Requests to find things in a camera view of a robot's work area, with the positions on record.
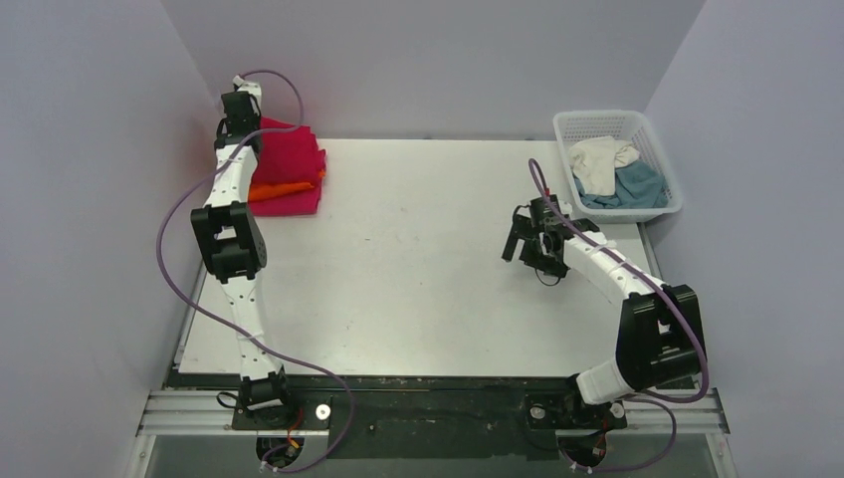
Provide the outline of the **red t-shirt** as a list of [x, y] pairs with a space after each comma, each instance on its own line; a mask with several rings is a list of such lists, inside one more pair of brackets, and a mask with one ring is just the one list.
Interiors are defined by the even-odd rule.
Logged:
[[289, 132], [265, 132], [252, 176], [253, 184], [319, 185], [326, 173], [326, 153], [308, 125]]

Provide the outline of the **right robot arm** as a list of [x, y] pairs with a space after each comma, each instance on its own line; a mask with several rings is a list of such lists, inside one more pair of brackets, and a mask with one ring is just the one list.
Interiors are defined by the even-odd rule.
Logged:
[[556, 279], [574, 270], [620, 310], [613, 355], [577, 374], [576, 391], [562, 401], [572, 425], [590, 425], [609, 401], [704, 375], [706, 349], [695, 291], [646, 273], [595, 223], [562, 214], [556, 196], [515, 208], [502, 258], [519, 259]]

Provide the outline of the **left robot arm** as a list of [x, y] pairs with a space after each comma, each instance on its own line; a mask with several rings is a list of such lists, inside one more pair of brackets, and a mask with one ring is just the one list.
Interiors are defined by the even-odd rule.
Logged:
[[229, 305], [228, 321], [238, 341], [240, 378], [266, 381], [279, 374], [279, 361], [255, 345], [265, 338], [260, 271], [268, 253], [248, 205], [251, 178], [263, 147], [255, 132], [261, 126], [261, 93], [245, 83], [221, 97], [224, 117], [216, 130], [217, 171], [211, 191], [190, 213], [191, 225], [206, 270], [220, 283]]

